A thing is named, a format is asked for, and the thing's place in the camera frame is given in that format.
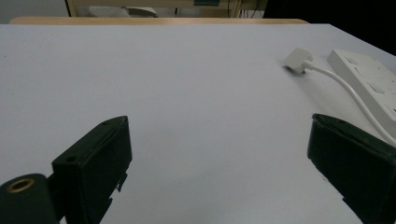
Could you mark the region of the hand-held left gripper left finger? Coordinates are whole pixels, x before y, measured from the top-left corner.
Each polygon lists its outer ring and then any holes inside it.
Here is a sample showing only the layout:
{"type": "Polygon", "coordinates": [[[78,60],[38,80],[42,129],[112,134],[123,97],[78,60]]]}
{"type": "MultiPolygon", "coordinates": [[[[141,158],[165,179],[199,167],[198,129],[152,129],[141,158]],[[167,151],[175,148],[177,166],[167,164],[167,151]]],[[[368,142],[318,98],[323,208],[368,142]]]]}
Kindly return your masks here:
{"type": "Polygon", "coordinates": [[[108,119],[52,162],[67,224],[99,224],[132,161],[129,121],[108,119]]]}

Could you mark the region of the white power plug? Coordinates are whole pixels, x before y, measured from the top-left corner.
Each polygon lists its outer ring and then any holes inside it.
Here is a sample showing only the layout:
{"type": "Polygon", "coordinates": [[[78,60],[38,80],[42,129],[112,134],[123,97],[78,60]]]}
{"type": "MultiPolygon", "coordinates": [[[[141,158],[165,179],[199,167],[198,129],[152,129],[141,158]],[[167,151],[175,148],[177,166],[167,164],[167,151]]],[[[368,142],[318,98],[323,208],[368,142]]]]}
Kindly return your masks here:
{"type": "Polygon", "coordinates": [[[312,63],[312,54],[301,48],[294,49],[289,56],[284,60],[284,64],[290,70],[302,74],[306,68],[305,63],[312,63]]]}

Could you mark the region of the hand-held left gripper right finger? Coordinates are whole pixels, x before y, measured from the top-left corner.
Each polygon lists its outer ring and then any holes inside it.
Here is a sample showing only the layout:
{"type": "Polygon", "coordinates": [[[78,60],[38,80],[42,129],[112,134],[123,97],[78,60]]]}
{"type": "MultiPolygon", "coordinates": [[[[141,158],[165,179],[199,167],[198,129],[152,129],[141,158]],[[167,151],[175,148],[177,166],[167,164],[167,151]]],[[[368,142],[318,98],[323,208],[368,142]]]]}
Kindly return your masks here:
{"type": "Polygon", "coordinates": [[[315,114],[307,158],[363,224],[396,223],[396,147],[344,120],[315,114]]]}

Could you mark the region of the white power strip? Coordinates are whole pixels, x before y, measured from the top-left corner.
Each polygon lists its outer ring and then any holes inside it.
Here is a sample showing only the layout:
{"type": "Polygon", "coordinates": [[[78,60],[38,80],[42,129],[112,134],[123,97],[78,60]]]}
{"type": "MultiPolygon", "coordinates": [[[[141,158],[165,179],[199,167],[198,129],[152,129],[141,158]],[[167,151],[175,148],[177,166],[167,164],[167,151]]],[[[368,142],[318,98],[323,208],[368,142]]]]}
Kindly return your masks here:
{"type": "Polygon", "coordinates": [[[334,49],[327,61],[387,133],[396,138],[396,75],[371,56],[345,50],[334,49]]]}

